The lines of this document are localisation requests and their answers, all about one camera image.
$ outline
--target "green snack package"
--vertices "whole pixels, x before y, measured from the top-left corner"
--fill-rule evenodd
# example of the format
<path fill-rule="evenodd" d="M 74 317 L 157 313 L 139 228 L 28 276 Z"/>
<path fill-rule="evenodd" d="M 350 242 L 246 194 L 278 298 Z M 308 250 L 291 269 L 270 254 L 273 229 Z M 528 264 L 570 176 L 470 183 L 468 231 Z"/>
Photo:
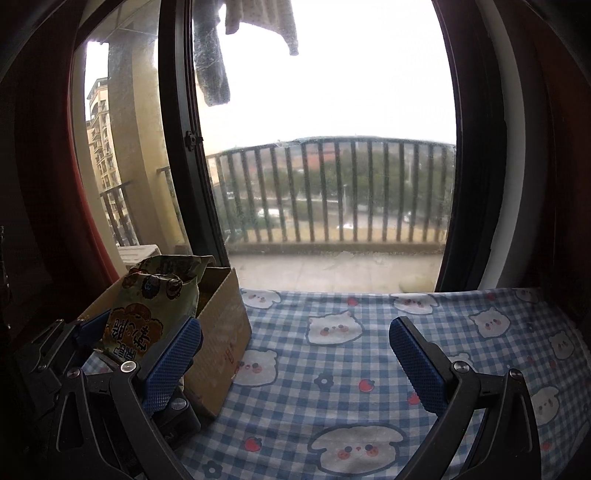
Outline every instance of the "green snack package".
<path fill-rule="evenodd" d="M 198 283 L 213 257 L 157 255 L 124 277 L 103 332 L 103 351 L 123 363 L 139 360 L 187 316 L 195 316 Z"/>

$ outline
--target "blue checkered tablecloth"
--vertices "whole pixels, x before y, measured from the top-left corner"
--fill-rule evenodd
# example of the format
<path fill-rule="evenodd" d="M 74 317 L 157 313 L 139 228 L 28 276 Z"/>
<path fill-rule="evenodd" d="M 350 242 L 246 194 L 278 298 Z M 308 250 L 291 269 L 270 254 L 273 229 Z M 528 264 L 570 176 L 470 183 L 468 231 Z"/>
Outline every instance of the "blue checkered tablecloth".
<path fill-rule="evenodd" d="M 351 295 L 242 290 L 252 325 L 219 417 L 177 451 L 197 479 L 393 479 L 435 422 L 393 354 L 408 316 L 477 372 L 520 369 L 537 412 L 544 480 L 566 466 L 591 421 L 589 351 L 536 290 Z M 92 357 L 88 373 L 101 366 Z M 478 430 L 474 415 L 446 478 Z"/>

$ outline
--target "cardboard box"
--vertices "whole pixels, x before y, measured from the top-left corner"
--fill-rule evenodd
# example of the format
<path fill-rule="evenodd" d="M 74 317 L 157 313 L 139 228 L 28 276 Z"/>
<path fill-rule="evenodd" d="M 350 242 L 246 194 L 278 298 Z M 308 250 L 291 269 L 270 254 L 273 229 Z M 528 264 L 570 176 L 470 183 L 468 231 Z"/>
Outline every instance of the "cardboard box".
<path fill-rule="evenodd" d="M 78 318 L 91 319 L 110 309 L 121 282 L 122 278 L 107 288 Z M 199 282 L 197 318 L 203 346 L 184 375 L 184 393 L 196 413 L 215 418 L 252 333 L 233 268 L 205 269 Z"/>

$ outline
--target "balcony floor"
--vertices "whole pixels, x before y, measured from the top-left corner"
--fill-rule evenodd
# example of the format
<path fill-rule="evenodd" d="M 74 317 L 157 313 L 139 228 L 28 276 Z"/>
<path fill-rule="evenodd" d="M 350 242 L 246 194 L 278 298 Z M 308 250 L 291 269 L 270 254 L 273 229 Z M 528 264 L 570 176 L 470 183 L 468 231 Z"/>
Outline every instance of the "balcony floor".
<path fill-rule="evenodd" d="M 427 277 L 433 284 L 441 254 L 230 254 L 241 287 L 343 293 L 399 293 L 400 282 Z"/>

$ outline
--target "sky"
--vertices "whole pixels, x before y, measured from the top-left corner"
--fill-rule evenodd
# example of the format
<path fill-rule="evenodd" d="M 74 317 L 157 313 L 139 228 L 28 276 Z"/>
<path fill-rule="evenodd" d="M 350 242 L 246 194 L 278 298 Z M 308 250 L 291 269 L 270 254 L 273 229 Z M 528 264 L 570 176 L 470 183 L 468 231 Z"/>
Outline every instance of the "sky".
<path fill-rule="evenodd" d="M 217 32 L 231 100 L 198 92 L 206 154 L 296 138 L 375 135 L 456 142 L 443 36 L 431 0 L 293 0 L 299 42 L 241 24 Z M 108 46 L 89 43 L 86 94 L 107 76 Z"/>

